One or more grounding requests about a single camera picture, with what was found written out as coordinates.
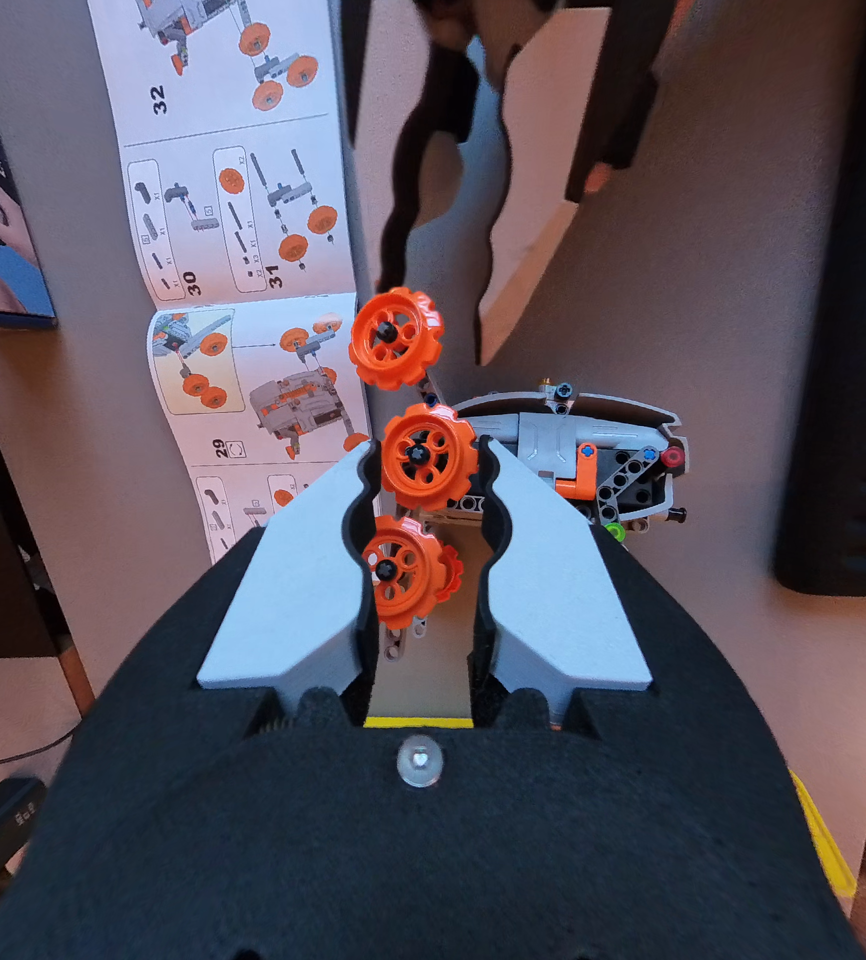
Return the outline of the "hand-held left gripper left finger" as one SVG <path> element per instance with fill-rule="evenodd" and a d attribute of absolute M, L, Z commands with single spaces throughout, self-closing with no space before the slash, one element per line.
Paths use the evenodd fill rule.
<path fill-rule="evenodd" d="M 379 443 L 367 440 L 266 525 L 199 668 L 205 690 L 272 689 L 295 714 L 307 690 L 369 711 L 379 618 L 363 551 L 376 534 Z"/>

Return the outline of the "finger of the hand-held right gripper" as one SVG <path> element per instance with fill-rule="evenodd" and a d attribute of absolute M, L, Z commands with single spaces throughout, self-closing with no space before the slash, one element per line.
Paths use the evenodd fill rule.
<path fill-rule="evenodd" d="M 500 82 L 499 118 L 509 182 L 489 233 L 486 292 L 478 307 L 479 359 L 489 364 L 535 293 L 579 207 L 571 166 L 610 11 L 606 6 L 476 2 L 487 76 Z"/>
<path fill-rule="evenodd" d="M 402 286 L 417 227 L 460 190 L 478 73 L 473 2 L 354 3 L 354 170 L 369 294 Z"/>

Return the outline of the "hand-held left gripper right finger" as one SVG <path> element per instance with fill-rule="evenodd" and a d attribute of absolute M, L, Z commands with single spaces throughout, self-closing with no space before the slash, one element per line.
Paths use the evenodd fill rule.
<path fill-rule="evenodd" d="M 653 678 L 599 541 L 581 513 L 502 443 L 478 439 L 482 536 L 468 660 L 474 726 L 536 690 L 560 725 L 574 690 L 647 690 Z"/>

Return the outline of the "grey orange brick robot model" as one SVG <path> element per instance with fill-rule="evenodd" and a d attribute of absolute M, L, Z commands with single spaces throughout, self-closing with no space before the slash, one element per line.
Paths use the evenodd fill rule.
<path fill-rule="evenodd" d="M 674 509 L 674 479 L 684 473 L 688 454 L 684 441 L 672 433 L 679 422 L 673 414 L 615 397 L 576 392 L 569 383 L 536 391 L 495 393 L 453 408 L 471 423 L 474 447 L 487 435 L 499 440 L 588 523 L 623 541 L 642 530 L 655 516 L 681 522 Z M 459 590 L 462 565 L 454 548 L 442 546 L 429 573 L 414 556 L 407 539 L 392 534 L 428 533 L 429 522 L 478 524 L 481 531 L 484 494 L 479 462 L 470 488 L 442 510 L 409 510 L 400 506 L 398 520 L 388 518 L 384 539 L 367 554 L 377 588 L 377 611 L 384 625 L 383 653 L 392 661 L 403 654 L 408 631 L 421 636 L 430 609 Z"/>

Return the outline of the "open white instruction booklet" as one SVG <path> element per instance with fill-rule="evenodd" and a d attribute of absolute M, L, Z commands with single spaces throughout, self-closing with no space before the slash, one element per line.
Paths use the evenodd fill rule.
<path fill-rule="evenodd" d="M 331 4 L 88 2 L 212 563 L 372 434 Z"/>

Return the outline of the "yellow plastic bin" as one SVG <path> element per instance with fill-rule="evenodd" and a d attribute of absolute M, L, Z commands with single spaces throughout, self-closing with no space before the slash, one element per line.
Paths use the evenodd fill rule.
<path fill-rule="evenodd" d="M 365 727 L 373 729 L 407 729 L 421 727 L 473 729 L 474 726 L 474 721 L 471 718 L 460 717 L 367 716 L 365 721 Z M 833 834 L 831 834 L 827 828 L 807 787 L 791 768 L 788 769 L 788 772 L 794 783 L 803 816 L 811 835 L 812 844 L 823 867 L 827 882 L 838 898 L 851 900 L 857 894 L 857 878 L 854 876 L 849 863 L 837 846 Z"/>

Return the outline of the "black perforated chair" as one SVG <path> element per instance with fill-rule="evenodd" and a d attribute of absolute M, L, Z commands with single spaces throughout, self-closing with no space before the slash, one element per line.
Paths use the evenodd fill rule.
<path fill-rule="evenodd" d="M 773 571 L 801 594 L 866 597 L 866 29 Z"/>

